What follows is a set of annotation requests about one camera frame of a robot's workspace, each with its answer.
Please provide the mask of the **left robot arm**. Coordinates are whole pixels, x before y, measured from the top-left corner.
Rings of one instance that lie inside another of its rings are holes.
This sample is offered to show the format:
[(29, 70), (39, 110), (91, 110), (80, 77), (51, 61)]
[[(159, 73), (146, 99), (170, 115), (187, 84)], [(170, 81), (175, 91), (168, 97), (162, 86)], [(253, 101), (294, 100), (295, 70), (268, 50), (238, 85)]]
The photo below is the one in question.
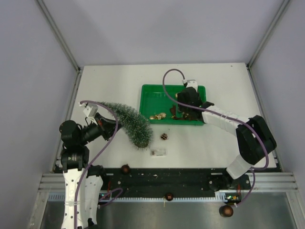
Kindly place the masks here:
[(73, 120), (60, 125), (63, 147), (61, 151), (62, 173), (65, 183), (63, 229), (96, 229), (97, 207), (100, 190), (108, 184), (103, 166), (89, 161), (87, 144), (98, 137), (108, 141), (121, 124), (97, 114), (87, 126)]

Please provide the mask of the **left aluminium frame post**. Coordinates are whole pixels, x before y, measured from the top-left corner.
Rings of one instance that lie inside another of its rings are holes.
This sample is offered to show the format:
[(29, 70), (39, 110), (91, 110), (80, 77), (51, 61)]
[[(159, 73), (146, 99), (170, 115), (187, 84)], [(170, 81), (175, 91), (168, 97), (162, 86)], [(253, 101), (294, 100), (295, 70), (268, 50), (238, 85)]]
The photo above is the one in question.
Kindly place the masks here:
[(69, 63), (72, 65), (74, 70), (78, 73), (81, 68), (77, 64), (70, 48), (68, 47), (60, 29), (58, 28), (55, 20), (53, 19), (50, 11), (48, 10), (45, 2), (43, 0), (35, 0), (35, 3), (37, 4), (39, 10), (43, 14), (47, 24), (49, 25), (53, 35), (55, 36), (55, 39), (57, 40), (58, 44), (60, 45), (62, 51), (64, 52), (65, 56), (67, 57)]

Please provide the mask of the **frosted pine cone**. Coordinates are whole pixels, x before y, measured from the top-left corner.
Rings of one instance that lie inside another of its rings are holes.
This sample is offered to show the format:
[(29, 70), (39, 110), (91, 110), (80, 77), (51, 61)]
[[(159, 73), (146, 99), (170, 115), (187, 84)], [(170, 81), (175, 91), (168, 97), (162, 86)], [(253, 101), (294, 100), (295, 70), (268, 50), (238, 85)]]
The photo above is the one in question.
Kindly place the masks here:
[(167, 139), (168, 139), (168, 135), (167, 135), (166, 133), (163, 133), (163, 134), (160, 136), (160, 138), (161, 138), (162, 140), (167, 140)]

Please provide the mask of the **right aluminium frame post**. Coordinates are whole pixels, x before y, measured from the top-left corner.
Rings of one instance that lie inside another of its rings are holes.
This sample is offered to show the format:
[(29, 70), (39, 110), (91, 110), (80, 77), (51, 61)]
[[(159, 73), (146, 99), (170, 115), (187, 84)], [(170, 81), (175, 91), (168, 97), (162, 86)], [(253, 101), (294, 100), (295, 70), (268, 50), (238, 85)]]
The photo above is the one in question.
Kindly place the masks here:
[(250, 61), (247, 64), (247, 69), (251, 70), (251, 68), (254, 66), (255, 62), (259, 58), (261, 52), (264, 50), (265, 46), (268, 44), (269, 40), (271, 39), (274, 31), (276, 30), (276, 27), (279, 25), (281, 19), (285, 15), (286, 11), (288, 10), (290, 4), (292, 3), (292, 0), (283, 0), (276, 11), (276, 14), (272, 18), (267, 30), (265, 31), (262, 39), (260, 40), (257, 48), (255, 49), (252, 57), (250, 58)]

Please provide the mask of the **small green christmas tree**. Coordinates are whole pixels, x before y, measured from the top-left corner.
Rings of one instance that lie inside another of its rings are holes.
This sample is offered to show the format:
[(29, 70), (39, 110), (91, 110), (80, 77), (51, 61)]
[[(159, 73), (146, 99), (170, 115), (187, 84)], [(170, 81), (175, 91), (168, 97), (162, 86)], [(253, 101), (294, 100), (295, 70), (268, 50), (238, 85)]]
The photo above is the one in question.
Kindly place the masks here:
[(153, 129), (150, 122), (133, 107), (120, 104), (99, 102), (110, 108), (122, 124), (122, 129), (130, 142), (137, 148), (148, 148), (153, 141)]

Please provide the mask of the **clear battery box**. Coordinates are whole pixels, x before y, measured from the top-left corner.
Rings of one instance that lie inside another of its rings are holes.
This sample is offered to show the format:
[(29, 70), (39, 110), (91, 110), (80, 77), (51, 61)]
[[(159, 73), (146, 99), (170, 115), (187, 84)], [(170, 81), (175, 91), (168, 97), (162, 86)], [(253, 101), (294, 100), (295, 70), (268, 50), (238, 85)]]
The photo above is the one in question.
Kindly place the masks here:
[(152, 157), (160, 157), (160, 156), (166, 156), (167, 151), (165, 148), (152, 148), (150, 149), (150, 156)]

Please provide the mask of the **brown ribbon pine cone decoration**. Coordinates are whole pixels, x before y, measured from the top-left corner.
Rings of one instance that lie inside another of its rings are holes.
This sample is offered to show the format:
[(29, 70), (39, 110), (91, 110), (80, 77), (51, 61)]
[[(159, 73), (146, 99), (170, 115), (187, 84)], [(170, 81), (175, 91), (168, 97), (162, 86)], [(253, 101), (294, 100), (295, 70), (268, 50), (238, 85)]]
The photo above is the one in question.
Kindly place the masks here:
[(171, 118), (173, 120), (181, 120), (181, 121), (198, 121), (199, 119), (196, 116), (192, 116), (188, 113), (182, 112), (181, 116), (177, 116), (177, 108), (175, 105), (170, 108)]

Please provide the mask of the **green plastic tray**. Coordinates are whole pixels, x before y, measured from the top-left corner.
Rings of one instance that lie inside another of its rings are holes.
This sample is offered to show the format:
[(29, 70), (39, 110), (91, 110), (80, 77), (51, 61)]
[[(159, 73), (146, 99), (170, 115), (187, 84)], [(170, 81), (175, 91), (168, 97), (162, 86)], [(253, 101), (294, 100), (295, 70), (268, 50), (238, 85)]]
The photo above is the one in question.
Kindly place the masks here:
[[(170, 108), (175, 105), (178, 110), (178, 104), (173, 102), (164, 92), (161, 84), (144, 84), (141, 90), (141, 100), (139, 112), (146, 117), (151, 124), (156, 125), (192, 125), (203, 126), (201, 121), (181, 121), (171, 118)], [(150, 116), (159, 113), (166, 113), (166, 117), (162, 120), (150, 120)]]

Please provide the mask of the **small brown shiny bauble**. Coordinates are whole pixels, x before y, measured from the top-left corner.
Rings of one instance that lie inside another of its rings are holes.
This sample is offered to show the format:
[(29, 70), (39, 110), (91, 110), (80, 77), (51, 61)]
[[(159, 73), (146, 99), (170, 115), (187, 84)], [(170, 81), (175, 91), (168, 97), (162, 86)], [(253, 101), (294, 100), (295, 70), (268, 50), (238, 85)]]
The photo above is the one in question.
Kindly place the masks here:
[(172, 201), (173, 200), (173, 198), (174, 198), (174, 196), (173, 196), (173, 193), (172, 192), (167, 192), (166, 194), (165, 194), (165, 199), (167, 200), (167, 201)]

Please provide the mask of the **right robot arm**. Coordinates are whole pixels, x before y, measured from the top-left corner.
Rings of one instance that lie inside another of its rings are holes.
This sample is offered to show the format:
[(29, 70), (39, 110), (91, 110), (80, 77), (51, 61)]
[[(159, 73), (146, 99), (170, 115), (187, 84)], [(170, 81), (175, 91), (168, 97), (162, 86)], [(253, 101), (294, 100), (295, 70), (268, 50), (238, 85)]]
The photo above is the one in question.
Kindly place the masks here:
[(240, 177), (249, 170), (263, 171), (269, 166), (269, 154), (277, 143), (263, 117), (243, 117), (226, 112), (214, 103), (203, 102), (194, 87), (186, 87), (175, 95), (178, 110), (191, 120), (214, 125), (237, 138), (239, 154), (221, 175), (209, 177), (209, 187), (214, 191), (232, 189)]

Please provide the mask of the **gold ribbed ornament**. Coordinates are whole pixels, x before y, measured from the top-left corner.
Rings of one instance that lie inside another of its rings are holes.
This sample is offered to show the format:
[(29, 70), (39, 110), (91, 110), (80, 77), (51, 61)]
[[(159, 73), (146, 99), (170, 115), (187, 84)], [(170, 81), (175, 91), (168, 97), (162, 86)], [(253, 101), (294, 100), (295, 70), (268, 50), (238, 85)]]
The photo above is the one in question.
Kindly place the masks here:
[(155, 119), (162, 120), (166, 117), (166, 113), (159, 113), (155, 115)]

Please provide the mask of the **aluminium frame post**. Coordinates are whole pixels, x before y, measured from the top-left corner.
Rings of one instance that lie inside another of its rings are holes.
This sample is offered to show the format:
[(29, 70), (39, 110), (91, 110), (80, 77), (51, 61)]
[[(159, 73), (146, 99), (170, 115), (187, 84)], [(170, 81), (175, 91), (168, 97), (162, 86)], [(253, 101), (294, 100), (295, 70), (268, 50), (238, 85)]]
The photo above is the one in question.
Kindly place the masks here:
[(257, 48), (255, 49), (252, 57), (250, 58), (250, 61), (247, 64), (247, 69), (251, 70), (251, 68), (254, 66), (255, 62), (259, 58), (261, 52), (264, 50), (265, 46), (268, 44), (269, 40), (271, 39), (274, 31), (276, 30), (276, 27), (279, 25), (281, 19), (285, 15), (286, 11), (288, 10), (290, 4), (292, 3), (292, 0), (283, 0), (276, 11), (276, 14), (272, 18), (267, 30), (265, 31), (262, 39), (260, 40)]
[(39, 10), (43, 14), (47, 24), (49, 25), (53, 35), (55, 36), (55, 39), (57, 40), (58, 44), (60, 45), (62, 51), (64, 52), (65, 56), (67, 57), (69, 63), (72, 65), (74, 70), (78, 73), (81, 68), (77, 64), (70, 48), (68, 47), (60, 29), (58, 28), (55, 20), (53, 19), (50, 11), (48, 10), (45, 2), (43, 0), (35, 0), (35, 3), (37, 4)]

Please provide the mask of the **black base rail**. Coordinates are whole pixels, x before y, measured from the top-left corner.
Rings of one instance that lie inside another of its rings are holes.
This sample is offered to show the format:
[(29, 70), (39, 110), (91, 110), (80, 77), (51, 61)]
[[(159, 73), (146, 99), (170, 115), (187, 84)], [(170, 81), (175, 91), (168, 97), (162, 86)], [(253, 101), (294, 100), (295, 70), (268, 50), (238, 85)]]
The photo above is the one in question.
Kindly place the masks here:
[(102, 191), (122, 188), (121, 197), (161, 198), (167, 192), (174, 197), (212, 197), (216, 191), (249, 190), (248, 175), (234, 180), (223, 168), (131, 168), (127, 175), (121, 168), (102, 171)]

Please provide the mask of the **large brown matte bauble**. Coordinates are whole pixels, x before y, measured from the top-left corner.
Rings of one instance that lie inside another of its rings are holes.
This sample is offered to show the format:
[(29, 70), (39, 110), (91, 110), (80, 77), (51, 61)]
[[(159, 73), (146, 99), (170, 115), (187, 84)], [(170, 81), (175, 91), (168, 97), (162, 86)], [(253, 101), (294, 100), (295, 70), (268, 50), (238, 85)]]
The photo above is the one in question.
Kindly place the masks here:
[(131, 172), (131, 168), (128, 164), (125, 164), (121, 167), (121, 172), (125, 175), (129, 174)]

